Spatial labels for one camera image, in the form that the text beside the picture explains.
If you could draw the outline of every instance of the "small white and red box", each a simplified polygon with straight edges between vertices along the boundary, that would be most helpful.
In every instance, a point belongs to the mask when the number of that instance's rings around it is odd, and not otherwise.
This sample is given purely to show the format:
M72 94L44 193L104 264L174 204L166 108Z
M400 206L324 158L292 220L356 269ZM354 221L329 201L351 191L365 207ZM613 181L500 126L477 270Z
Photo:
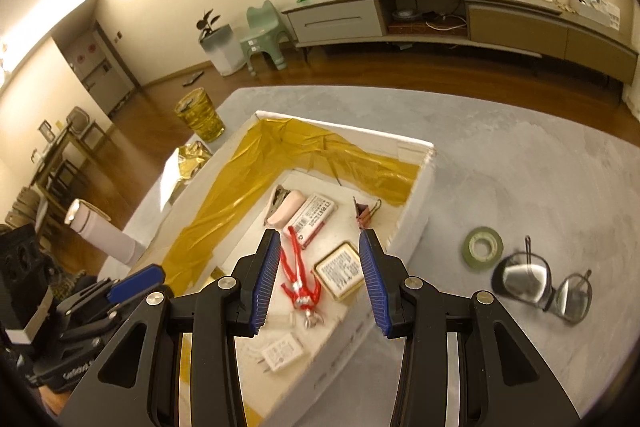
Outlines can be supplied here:
M289 235L289 227L298 234L298 242L304 250L316 234L322 230L329 216L335 210L335 203L320 194L312 194L302 204L291 220L284 227L284 233Z

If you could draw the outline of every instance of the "metal bolt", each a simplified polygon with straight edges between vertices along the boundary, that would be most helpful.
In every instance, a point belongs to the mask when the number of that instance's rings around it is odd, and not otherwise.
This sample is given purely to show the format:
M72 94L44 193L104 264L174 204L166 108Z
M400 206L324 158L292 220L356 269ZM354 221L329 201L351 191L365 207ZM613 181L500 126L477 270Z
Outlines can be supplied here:
M218 287L223 290L230 290L236 285L236 280L233 277L221 277L218 279Z
M484 291L478 292L476 294L476 299L478 299L478 302L481 304L491 304L494 302L494 296L491 295L491 293Z
M404 285L410 290L419 290L422 288L422 279L419 277L407 277L404 280Z
M162 301L164 301L164 295L162 292L153 292L146 296L146 303L151 306L156 306L156 304L159 304Z

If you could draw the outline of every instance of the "eyeglasses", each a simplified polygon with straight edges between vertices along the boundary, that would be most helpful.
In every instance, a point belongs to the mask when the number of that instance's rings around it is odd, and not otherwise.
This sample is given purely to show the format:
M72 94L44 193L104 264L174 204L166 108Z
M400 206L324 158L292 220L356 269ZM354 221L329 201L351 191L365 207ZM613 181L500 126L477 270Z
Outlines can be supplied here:
M542 309L571 324L587 316L593 289L589 282L591 270L585 275L571 274L558 286L551 284L551 269L547 262L531 253L531 238L525 237L525 251L514 253L495 267L491 285L494 293L517 299Z

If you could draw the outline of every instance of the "green tape roll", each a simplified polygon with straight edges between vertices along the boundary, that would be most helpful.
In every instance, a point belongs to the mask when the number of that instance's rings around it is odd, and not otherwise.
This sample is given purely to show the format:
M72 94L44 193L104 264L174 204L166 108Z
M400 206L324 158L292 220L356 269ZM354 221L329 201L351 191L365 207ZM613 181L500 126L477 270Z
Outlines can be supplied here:
M486 241L489 244L488 255L480 255L475 246L478 241ZM473 229L466 236L462 245L462 258L474 270L485 270L491 268L502 256L502 239L494 229L489 227L478 227Z

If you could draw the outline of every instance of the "wooden floor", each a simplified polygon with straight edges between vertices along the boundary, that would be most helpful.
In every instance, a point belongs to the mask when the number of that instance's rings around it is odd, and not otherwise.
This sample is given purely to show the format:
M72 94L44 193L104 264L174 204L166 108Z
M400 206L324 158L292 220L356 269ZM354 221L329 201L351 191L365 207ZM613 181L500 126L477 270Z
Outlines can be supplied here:
M597 85L597 76L536 74L529 59L504 64L456 50L427 46L400 52L381 45L314 48L308 64L300 54L289 50L287 60L289 67L277 71L272 64L254 57L256 77L244 68L223 78L208 68L193 86L182 87L191 76L187 74L133 94L113 118L111 141L98 150L106 176L94 166L86 166L89 186L74 186L76 195L110 214L114 225L124 227L158 179L164 162L191 136L191 131L175 118L173 109L195 87L204 87L216 105L236 89L253 86L321 84L442 92L546 112L640 146L640 122L626 105L618 103L616 92ZM97 273L104 260L103 254L70 230L55 238L54 253L72 271Z

